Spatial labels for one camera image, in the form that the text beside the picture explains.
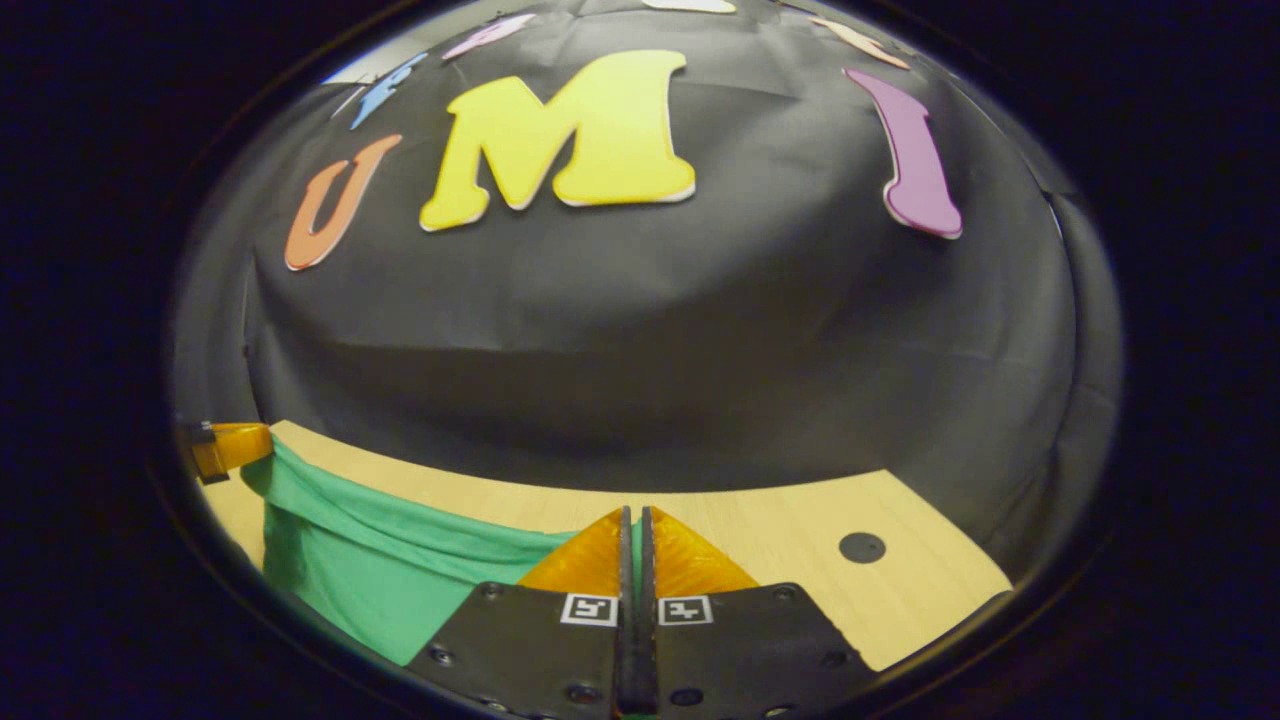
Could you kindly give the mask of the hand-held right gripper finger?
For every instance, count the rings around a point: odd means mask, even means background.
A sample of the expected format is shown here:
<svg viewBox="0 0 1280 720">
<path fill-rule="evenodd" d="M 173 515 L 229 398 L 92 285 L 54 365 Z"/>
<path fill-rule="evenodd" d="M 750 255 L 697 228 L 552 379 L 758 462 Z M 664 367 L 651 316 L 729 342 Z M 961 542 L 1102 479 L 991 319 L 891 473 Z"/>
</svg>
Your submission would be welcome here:
<svg viewBox="0 0 1280 720">
<path fill-rule="evenodd" d="M 632 514 L 617 509 L 572 538 L 603 541 L 591 561 L 602 591 L 580 578 L 541 587 L 483 582 L 419 653 L 408 673 L 499 719 L 616 719 L 631 639 Z"/>
<path fill-rule="evenodd" d="M 820 719 L 876 678 L 800 584 L 755 582 L 653 506 L 643 511 L 643 589 L 659 719 Z"/>
</svg>

